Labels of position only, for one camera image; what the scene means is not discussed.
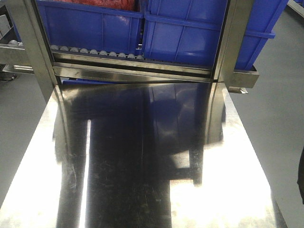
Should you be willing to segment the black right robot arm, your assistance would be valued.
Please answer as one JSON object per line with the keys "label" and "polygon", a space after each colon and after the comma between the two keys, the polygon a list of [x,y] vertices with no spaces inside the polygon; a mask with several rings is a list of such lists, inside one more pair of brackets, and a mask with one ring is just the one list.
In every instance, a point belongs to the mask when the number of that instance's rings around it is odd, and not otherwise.
{"label": "black right robot arm", "polygon": [[297,184],[302,198],[302,203],[304,203],[304,149],[302,150],[299,160]]}

